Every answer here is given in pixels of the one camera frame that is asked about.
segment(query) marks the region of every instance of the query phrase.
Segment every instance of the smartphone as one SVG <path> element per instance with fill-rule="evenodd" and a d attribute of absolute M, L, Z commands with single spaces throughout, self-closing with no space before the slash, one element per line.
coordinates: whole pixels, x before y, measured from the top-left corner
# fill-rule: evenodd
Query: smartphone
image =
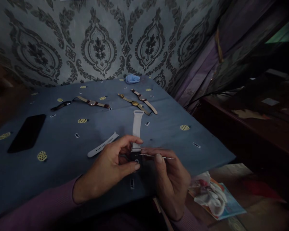
<path fill-rule="evenodd" d="M 45 114 L 28 117 L 7 152 L 15 153 L 33 148 L 44 124 L 45 118 Z"/>

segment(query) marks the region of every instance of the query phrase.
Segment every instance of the blue rag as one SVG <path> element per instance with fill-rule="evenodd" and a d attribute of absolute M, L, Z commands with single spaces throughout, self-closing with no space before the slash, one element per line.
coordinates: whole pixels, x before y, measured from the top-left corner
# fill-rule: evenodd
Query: blue rag
<path fill-rule="evenodd" d="M 126 82 L 127 84 L 138 83 L 138 82 L 140 82 L 140 77 L 137 76 L 137 75 L 129 74 L 129 75 L 125 78 L 125 82 Z"/>

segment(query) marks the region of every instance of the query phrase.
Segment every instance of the watch band piece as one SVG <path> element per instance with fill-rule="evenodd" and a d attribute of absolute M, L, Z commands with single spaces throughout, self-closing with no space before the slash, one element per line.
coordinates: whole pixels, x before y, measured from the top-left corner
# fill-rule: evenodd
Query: watch band piece
<path fill-rule="evenodd" d="M 86 102 L 87 104 L 90 103 L 90 100 L 87 100 L 87 99 L 85 99 L 85 98 L 83 98 L 83 97 L 81 97 L 81 96 L 76 96 L 76 97 L 73 99 L 73 101 L 74 101 L 76 98 L 79 98 L 80 100 Z"/>
<path fill-rule="evenodd" d="M 152 106 L 152 104 L 149 103 L 149 101 L 147 99 L 141 99 L 140 97 L 142 96 L 139 92 L 135 91 L 134 89 L 131 90 L 132 92 L 134 92 L 137 96 L 138 96 L 138 99 L 145 102 L 146 105 L 148 105 L 152 111 L 157 115 L 157 110 Z"/>
<path fill-rule="evenodd" d="M 147 115 L 151 115 L 151 112 L 148 112 L 146 109 L 144 109 L 142 106 L 140 106 L 140 104 L 137 105 L 137 107 L 141 110 L 144 111 L 144 113 L 146 113 Z"/>
<path fill-rule="evenodd" d="M 100 107 L 110 108 L 109 104 L 101 104 L 99 102 L 96 102 L 95 105 L 100 106 Z"/>
<path fill-rule="evenodd" d="M 88 152 L 88 157 L 93 157 L 96 154 L 98 154 L 100 151 L 102 151 L 104 149 L 104 147 L 106 146 L 106 144 L 109 144 L 111 142 L 113 142 L 119 135 L 114 132 L 113 135 L 111 137 L 109 137 L 108 140 L 106 140 L 104 143 L 102 143 L 100 146 L 98 146 L 97 148 L 93 149 L 92 151 Z"/>
<path fill-rule="evenodd" d="M 141 118 L 144 114 L 143 111 L 134 111 L 134 122 L 133 122 L 133 136 L 140 138 L 140 127 L 141 127 Z M 140 152 L 140 144 L 133 143 L 132 152 Z"/>
<path fill-rule="evenodd" d="M 128 99 L 128 98 L 125 98 L 123 94 L 119 94 L 119 93 L 118 93 L 118 96 L 120 96 L 122 99 L 124 99 L 124 100 L 126 100 L 126 101 L 128 101 L 128 102 L 130 102 L 130 103 L 133 102 L 132 100 L 130 100 L 130 99 Z"/>
<path fill-rule="evenodd" d="M 90 106 L 100 106 L 100 107 L 110 108 L 109 104 L 101 104 L 101 103 L 99 103 L 99 102 L 97 102 L 95 100 L 87 100 L 87 99 L 85 99 L 85 98 L 83 98 L 81 96 L 77 96 L 74 99 L 76 99 L 76 98 L 86 102 Z"/>
<path fill-rule="evenodd" d="M 136 106 L 136 107 L 138 107 L 139 109 L 143 110 L 147 115 L 150 115 L 150 114 L 151 114 L 151 112 L 148 112 L 148 111 L 145 110 L 142 106 L 140 106 L 137 101 L 133 101 L 133 100 L 130 100 L 130 99 L 125 98 L 123 94 L 118 94 L 118 95 L 119 95 L 122 99 L 124 99 L 124 100 L 132 103 L 133 106 Z"/>
<path fill-rule="evenodd" d="M 59 110 L 60 108 L 63 108 L 64 106 L 70 105 L 71 101 L 65 101 L 61 104 L 59 104 L 59 106 L 53 107 L 52 109 L 50 109 L 51 111 L 56 111 Z"/>

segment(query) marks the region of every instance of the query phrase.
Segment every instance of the white cloth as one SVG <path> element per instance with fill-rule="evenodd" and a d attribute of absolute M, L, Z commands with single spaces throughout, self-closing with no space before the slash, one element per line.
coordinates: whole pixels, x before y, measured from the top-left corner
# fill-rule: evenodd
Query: white cloth
<path fill-rule="evenodd" d="M 208 181 L 210 175 L 208 172 L 205 172 L 196 177 L 196 179 L 204 180 L 207 182 L 206 185 L 203 185 L 200 188 L 200 194 L 196 195 L 194 201 L 201 206 L 208 206 L 211 210 L 211 213 L 214 216 L 220 216 L 223 214 L 225 209 L 225 204 L 227 204 L 227 198 L 222 189 L 215 184 L 214 182 Z"/>

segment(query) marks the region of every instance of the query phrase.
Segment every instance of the fingernail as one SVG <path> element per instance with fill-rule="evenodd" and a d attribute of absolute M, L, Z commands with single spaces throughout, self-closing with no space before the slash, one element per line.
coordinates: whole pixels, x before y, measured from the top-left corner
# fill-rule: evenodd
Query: fingernail
<path fill-rule="evenodd" d="M 140 164 L 135 165 L 135 170 L 138 170 L 140 168 Z"/>
<path fill-rule="evenodd" d="M 162 163 L 163 162 L 163 157 L 161 154 L 156 154 L 155 155 L 155 159 L 158 163 Z"/>

